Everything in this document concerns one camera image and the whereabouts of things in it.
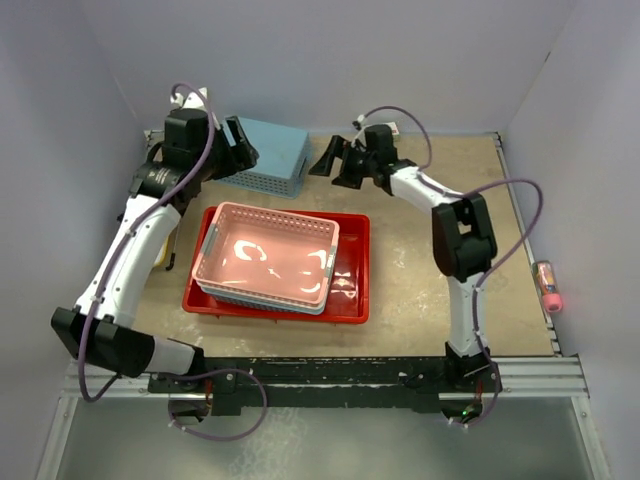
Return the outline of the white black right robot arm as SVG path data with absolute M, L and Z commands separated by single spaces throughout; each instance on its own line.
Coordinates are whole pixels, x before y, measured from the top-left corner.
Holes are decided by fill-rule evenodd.
M 485 378 L 498 388 L 499 369 L 485 335 L 483 287 L 497 255 L 497 242 L 484 197 L 462 194 L 428 179 L 416 163 L 398 155 L 388 126 L 369 126 L 361 133 L 363 140 L 332 136 L 309 173 L 327 177 L 339 159 L 342 164 L 334 185 L 357 190 L 369 178 L 388 195 L 431 216 L 432 254 L 449 292 L 446 383 L 456 391 L 467 391 Z

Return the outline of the light blue perforated basket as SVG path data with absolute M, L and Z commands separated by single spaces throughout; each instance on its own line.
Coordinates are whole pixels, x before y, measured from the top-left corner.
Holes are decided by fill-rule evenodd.
M 218 180 L 245 190 L 296 198 L 312 157 L 306 130 L 240 117 L 241 125 L 259 158 L 255 167 Z

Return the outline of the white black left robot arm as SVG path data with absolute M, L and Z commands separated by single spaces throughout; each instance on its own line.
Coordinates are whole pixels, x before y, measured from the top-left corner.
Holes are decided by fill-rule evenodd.
M 156 258 L 202 184 L 251 169 L 258 157 L 236 116 L 211 128 L 202 109 L 169 113 L 163 141 L 134 174 L 120 227 L 94 279 L 72 308 L 52 316 L 52 328 L 79 364 L 128 377 L 169 373 L 184 392 L 202 387 L 201 349 L 136 331 L 133 323 Z

